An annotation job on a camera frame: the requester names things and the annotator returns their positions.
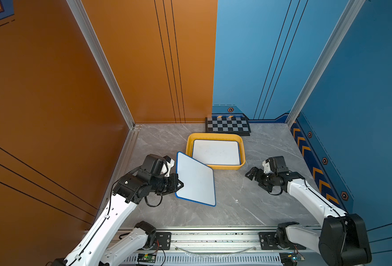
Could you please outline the blue-framed whiteboard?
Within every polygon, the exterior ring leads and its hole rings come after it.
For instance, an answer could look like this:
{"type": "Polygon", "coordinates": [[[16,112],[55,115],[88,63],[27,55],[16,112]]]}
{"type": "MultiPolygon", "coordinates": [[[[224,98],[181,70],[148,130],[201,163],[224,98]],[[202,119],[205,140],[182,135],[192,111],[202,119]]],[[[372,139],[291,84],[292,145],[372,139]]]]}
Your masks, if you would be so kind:
{"type": "Polygon", "coordinates": [[[237,141],[195,140],[192,157],[206,165],[238,166],[241,164],[237,141]]]}
{"type": "Polygon", "coordinates": [[[184,184],[176,197],[215,207],[216,190],[213,169],[188,155],[178,152],[176,161],[178,179],[184,184]]]}

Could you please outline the green circuit board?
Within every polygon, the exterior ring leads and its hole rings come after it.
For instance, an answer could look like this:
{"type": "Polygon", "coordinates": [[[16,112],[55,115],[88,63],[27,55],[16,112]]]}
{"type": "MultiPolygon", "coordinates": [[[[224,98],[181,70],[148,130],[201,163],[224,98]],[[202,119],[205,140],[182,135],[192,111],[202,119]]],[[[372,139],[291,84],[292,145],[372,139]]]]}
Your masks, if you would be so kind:
{"type": "Polygon", "coordinates": [[[139,253],[137,257],[137,264],[141,263],[149,263],[149,264],[155,264],[157,260],[157,255],[154,253],[139,253]]]}
{"type": "Polygon", "coordinates": [[[283,266],[297,266],[305,261],[303,256],[294,253],[280,253],[280,259],[283,266]]]}

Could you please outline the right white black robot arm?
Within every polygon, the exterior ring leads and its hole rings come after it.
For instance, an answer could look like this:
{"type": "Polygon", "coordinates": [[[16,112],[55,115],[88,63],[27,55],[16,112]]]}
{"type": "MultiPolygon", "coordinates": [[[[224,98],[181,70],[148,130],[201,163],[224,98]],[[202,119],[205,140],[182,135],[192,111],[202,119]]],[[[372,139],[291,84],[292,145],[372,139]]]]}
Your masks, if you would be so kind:
{"type": "Polygon", "coordinates": [[[333,205],[312,189],[298,172],[290,171],[282,156],[270,157],[262,168],[252,167],[246,174],[268,194],[274,187],[298,200],[318,221],[320,230],[309,229],[297,222],[278,224],[275,244],[282,249],[297,245],[318,253],[329,266],[369,264],[372,253],[364,220],[333,205]]]}

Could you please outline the right green circuit board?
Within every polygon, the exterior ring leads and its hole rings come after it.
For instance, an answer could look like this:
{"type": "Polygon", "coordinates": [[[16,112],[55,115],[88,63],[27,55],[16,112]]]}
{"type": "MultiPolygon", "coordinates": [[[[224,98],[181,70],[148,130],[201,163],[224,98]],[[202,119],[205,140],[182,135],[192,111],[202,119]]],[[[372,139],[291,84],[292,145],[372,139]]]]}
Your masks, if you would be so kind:
{"type": "Polygon", "coordinates": [[[280,253],[280,259],[283,266],[297,266],[305,261],[303,256],[294,253],[280,253]]]}

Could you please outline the black grey checkerboard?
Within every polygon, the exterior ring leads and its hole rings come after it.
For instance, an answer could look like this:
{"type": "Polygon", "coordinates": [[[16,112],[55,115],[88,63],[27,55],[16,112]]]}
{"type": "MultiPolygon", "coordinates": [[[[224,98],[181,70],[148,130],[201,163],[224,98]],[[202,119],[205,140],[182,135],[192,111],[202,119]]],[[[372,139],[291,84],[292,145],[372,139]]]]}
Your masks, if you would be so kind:
{"type": "Polygon", "coordinates": [[[248,119],[241,115],[212,115],[206,118],[206,133],[250,136],[248,119]]]}

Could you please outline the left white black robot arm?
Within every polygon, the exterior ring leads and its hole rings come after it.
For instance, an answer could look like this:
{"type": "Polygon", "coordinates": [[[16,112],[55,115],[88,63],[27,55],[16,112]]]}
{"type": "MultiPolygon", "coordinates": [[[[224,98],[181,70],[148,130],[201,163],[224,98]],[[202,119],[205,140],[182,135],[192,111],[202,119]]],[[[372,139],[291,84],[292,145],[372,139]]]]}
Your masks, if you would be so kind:
{"type": "Polygon", "coordinates": [[[153,245],[156,228],[140,222],[127,237],[110,246],[115,234],[141,200],[154,193],[158,196],[173,194],[184,184],[178,174],[172,173],[174,159],[149,154],[143,164],[118,181],[111,189],[106,207],[81,242],[65,258],[54,259],[51,266],[119,266],[142,248],[153,245]]]}

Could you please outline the aluminium front rail frame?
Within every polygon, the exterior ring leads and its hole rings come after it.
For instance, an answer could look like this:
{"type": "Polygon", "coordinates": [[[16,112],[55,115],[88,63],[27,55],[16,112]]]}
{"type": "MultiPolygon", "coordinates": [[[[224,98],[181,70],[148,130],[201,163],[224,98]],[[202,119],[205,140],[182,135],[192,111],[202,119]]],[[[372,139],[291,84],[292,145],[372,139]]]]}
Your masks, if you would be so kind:
{"type": "Polygon", "coordinates": [[[182,250],[193,247],[197,250],[213,250],[219,253],[221,247],[229,249],[232,245],[242,244],[247,239],[249,239],[248,232],[196,231],[181,232],[178,236],[172,237],[172,242],[178,243],[178,247],[182,250]]]}

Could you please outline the left aluminium corner post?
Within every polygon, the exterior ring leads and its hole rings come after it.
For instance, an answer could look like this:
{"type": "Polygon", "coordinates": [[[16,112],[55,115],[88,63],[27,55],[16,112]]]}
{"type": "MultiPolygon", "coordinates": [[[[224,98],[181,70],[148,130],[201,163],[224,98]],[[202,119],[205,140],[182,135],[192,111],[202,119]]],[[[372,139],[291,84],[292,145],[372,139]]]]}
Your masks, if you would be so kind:
{"type": "Polygon", "coordinates": [[[112,68],[108,62],[105,52],[102,48],[100,41],[98,40],[97,34],[92,26],[90,18],[84,8],[82,1],[78,0],[67,0],[66,1],[75,21],[77,22],[82,35],[96,61],[100,72],[102,73],[106,84],[130,130],[135,129],[135,121],[131,115],[125,98],[122,94],[120,86],[116,80],[116,77],[112,71],[112,68]]]}

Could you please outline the left green circuit board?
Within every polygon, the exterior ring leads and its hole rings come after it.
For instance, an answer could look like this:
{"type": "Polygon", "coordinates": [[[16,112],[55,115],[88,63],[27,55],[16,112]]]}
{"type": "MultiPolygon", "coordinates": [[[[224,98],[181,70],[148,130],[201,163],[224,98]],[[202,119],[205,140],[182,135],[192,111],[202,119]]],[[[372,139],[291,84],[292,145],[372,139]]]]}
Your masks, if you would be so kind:
{"type": "Polygon", "coordinates": [[[141,263],[149,263],[149,264],[155,264],[157,260],[157,255],[154,253],[139,253],[137,257],[137,264],[141,263]]]}

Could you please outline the yellow plastic storage box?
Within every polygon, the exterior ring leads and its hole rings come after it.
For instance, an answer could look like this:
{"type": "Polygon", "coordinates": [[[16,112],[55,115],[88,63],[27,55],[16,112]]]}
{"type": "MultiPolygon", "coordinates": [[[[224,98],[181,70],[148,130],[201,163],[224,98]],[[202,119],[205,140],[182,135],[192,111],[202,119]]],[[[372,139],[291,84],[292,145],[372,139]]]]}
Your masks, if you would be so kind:
{"type": "Polygon", "coordinates": [[[236,134],[190,134],[186,155],[215,170],[238,170],[246,163],[243,139],[236,134]]]}

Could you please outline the aluminium corner post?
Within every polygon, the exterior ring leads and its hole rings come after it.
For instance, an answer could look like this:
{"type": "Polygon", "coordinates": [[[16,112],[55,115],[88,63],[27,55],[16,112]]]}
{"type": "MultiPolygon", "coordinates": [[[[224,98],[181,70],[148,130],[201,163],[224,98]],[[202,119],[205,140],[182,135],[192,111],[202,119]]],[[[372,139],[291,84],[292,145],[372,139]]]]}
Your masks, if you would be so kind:
{"type": "Polygon", "coordinates": [[[130,130],[135,129],[135,121],[131,115],[125,98],[122,94],[120,86],[116,80],[116,77],[112,71],[112,68],[108,62],[105,52],[102,48],[100,41],[98,40],[97,34],[92,26],[90,18],[84,8],[82,1],[78,0],[67,0],[66,1],[75,21],[77,22],[82,35],[96,61],[100,72],[102,73],[106,84],[130,130]]]}
{"type": "Polygon", "coordinates": [[[315,66],[313,67],[306,83],[302,87],[302,90],[297,97],[290,114],[287,117],[285,123],[287,124],[289,129],[292,127],[293,123],[296,122],[298,115],[302,111],[311,93],[315,89],[315,86],[317,85],[324,71],[328,67],[331,59],[336,53],[345,35],[349,31],[352,23],[359,14],[364,3],[365,1],[363,0],[348,1],[330,37],[328,38],[315,66]]]}

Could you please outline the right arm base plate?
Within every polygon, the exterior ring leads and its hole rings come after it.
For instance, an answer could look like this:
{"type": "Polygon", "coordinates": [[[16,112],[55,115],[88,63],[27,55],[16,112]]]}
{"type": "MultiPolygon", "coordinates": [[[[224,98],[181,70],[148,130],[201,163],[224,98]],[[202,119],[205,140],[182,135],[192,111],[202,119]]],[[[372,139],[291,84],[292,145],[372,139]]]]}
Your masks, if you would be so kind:
{"type": "Polygon", "coordinates": [[[279,244],[275,232],[259,232],[259,242],[262,250],[291,250],[293,247],[283,247],[279,244]]]}

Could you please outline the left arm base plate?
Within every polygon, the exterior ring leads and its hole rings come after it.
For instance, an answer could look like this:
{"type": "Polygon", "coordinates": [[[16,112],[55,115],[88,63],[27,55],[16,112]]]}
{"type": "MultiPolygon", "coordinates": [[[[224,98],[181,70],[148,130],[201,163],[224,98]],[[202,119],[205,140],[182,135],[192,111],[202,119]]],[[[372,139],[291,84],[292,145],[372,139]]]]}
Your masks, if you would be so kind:
{"type": "Polygon", "coordinates": [[[156,232],[148,236],[146,244],[141,250],[170,250],[171,248],[171,236],[170,232],[156,232]]]}

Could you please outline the right aluminium corner post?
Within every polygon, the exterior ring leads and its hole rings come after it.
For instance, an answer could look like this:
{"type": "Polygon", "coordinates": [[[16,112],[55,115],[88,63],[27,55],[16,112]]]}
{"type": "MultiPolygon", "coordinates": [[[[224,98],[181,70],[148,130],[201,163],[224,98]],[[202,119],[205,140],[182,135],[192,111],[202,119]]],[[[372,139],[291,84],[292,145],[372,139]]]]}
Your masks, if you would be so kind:
{"type": "Polygon", "coordinates": [[[349,31],[352,23],[359,14],[364,3],[365,1],[363,0],[348,1],[330,37],[328,38],[315,66],[313,67],[306,83],[302,87],[302,90],[297,97],[290,114],[287,117],[285,123],[287,124],[289,129],[292,127],[293,123],[296,122],[298,115],[302,111],[311,93],[315,89],[315,86],[317,85],[324,71],[328,67],[331,59],[336,53],[345,35],[349,31]]]}

